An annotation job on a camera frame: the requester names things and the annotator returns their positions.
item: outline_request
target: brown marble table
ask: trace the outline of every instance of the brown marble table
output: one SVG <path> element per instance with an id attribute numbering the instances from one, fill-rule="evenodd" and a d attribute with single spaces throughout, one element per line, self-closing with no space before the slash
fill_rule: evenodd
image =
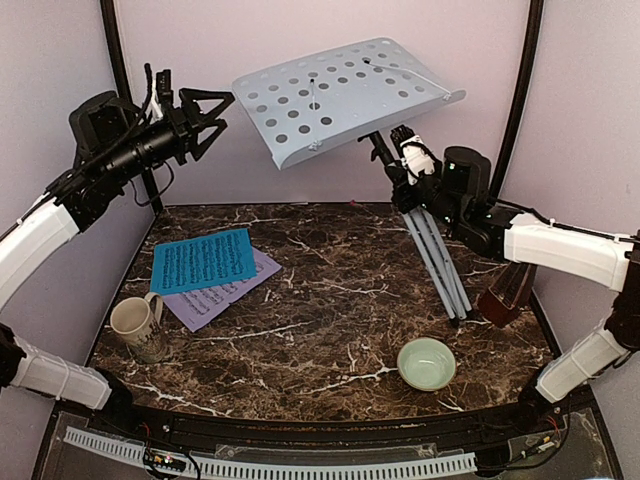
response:
<path id="1" fill-rule="evenodd" d="M 406 419 L 514 402 L 551 359 L 530 310 L 504 329 L 451 327 L 388 204 L 169 207 L 117 299 L 149 290 L 155 245 L 239 227 L 283 269 L 195 334 L 165 309 L 164 362 L 139 365 L 108 326 L 100 333 L 91 365 L 121 378 L 136 403 L 253 420 Z M 446 243 L 473 303 L 503 266 Z M 458 361 L 438 392 L 412 389 L 396 369 L 402 345 L 420 336 Z"/>

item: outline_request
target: blue sheet music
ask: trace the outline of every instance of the blue sheet music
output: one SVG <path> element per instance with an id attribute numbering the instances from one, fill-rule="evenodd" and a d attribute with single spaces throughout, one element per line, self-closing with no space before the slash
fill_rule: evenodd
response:
<path id="1" fill-rule="evenodd" d="M 256 276 L 246 228 L 157 245 L 151 291 L 161 295 L 223 285 Z"/>

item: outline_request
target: mug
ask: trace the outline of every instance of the mug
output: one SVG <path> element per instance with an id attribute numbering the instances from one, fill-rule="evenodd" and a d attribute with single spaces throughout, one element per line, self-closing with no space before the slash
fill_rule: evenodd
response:
<path id="1" fill-rule="evenodd" d="M 156 306 L 152 310 L 154 299 Z M 162 297 L 149 292 L 144 298 L 123 300 L 111 312 L 111 328 L 144 363 L 157 363 L 167 354 L 167 337 L 160 329 L 162 306 Z"/>

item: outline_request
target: light green bowl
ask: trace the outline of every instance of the light green bowl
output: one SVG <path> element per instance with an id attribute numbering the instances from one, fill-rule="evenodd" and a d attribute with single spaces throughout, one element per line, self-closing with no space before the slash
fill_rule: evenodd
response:
<path id="1" fill-rule="evenodd" d="M 400 376 L 413 388 L 432 392 L 446 387 L 456 374 L 456 359 L 444 343 L 417 338 L 398 353 Z"/>

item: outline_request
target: perforated metal sheet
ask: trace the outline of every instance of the perforated metal sheet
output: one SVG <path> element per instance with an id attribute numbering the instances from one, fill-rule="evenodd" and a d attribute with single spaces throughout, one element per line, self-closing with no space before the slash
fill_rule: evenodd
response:
<path id="1" fill-rule="evenodd" d="M 390 38 L 266 68 L 232 87 L 280 169 L 466 94 L 447 89 Z"/>

